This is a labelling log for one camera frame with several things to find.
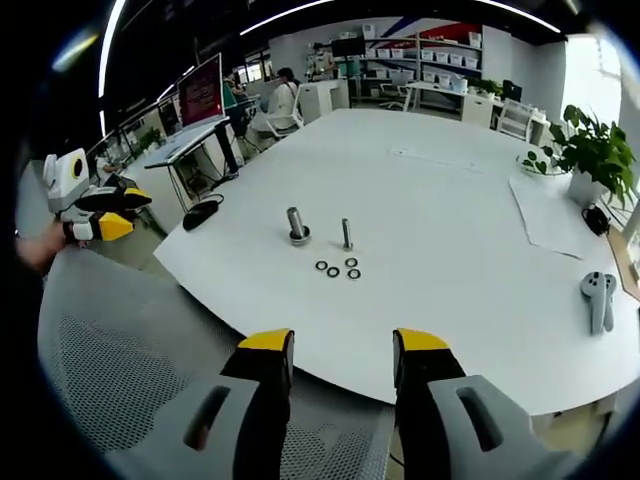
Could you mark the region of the person's left hand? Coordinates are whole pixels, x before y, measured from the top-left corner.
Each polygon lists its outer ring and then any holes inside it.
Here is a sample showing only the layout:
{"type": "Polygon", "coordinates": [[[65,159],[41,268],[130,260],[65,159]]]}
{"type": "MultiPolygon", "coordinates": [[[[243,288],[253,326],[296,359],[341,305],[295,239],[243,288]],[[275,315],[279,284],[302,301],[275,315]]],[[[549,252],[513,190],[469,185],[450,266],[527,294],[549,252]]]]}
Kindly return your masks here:
{"type": "Polygon", "coordinates": [[[54,220],[34,238],[15,237],[15,246],[21,260],[41,277],[45,277],[56,255],[67,245],[86,248],[87,241],[70,241],[65,234],[64,223],[54,220]]]}

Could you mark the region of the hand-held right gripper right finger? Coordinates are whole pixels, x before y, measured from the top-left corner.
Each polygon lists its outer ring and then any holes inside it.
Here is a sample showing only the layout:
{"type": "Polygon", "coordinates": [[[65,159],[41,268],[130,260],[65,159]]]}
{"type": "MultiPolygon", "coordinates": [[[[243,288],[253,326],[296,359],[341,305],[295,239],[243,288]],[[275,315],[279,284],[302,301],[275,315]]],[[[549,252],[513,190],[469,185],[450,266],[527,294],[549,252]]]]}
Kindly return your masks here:
{"type": "Polygon", "coordinates": [[[581,459],[548,449],[529,414],[441,338],[393,332],[395,417],[408,479],[566,479],[581,459]]]}

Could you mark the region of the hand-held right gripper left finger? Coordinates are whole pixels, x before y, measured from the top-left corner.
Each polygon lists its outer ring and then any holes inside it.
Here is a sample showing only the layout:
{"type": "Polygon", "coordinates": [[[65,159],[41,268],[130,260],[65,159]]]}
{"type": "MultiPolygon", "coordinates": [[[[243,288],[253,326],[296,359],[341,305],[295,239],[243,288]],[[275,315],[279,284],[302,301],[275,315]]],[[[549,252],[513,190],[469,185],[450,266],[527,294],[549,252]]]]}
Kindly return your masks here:
{"type": "Polygon", "coordinates": [[[242,340],[217,375],[194,381],[124,453],[127,479],[276,479],[290,419],[293,330],[242,340]]]}

